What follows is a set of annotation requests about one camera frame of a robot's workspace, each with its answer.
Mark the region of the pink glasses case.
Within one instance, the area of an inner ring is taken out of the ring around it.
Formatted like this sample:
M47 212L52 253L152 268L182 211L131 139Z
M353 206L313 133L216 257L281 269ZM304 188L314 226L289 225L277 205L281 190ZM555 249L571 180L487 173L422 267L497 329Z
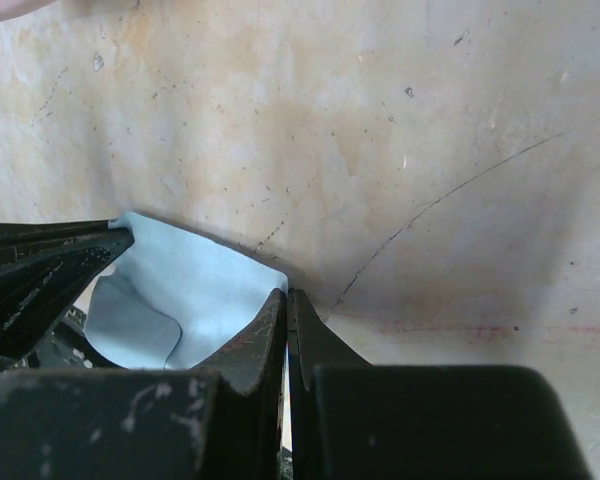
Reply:
M54 0L0 0L0 22L35 12L53 2Z

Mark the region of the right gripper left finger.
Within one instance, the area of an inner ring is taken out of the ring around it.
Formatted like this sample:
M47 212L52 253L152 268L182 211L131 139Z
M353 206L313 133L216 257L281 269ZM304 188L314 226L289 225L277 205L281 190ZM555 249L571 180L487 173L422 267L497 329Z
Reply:
M216 381L204 427L202 479L278 479L286 294L274 289L254 319L194 372Z

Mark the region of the light blue cleaning cloth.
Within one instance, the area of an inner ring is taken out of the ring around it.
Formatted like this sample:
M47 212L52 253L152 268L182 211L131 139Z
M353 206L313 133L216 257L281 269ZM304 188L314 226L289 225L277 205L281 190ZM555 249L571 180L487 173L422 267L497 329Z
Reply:
M189 369L258 314L287 276L202 235L128 212L109 222L132 245L92 291L84 333L126 369Z

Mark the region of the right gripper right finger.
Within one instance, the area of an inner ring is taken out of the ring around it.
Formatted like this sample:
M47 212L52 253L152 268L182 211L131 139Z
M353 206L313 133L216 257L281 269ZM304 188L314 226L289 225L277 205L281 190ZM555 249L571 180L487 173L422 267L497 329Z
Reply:
M321 468L321 439L312 391L314 367L370 363L322 322L306 292L296 288L287 295L287 346L293 477L315 479Z

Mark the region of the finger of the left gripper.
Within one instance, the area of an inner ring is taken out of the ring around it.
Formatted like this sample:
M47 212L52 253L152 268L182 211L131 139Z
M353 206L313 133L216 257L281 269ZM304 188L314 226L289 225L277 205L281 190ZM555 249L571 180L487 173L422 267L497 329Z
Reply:
M118 249L86 237L0 248L0 360L26 357L91 281L134 243L128 230Z
M68 223L0 223L0 248L39 241L94 239L98 246L118 249L118 235L109 230L108 220Z

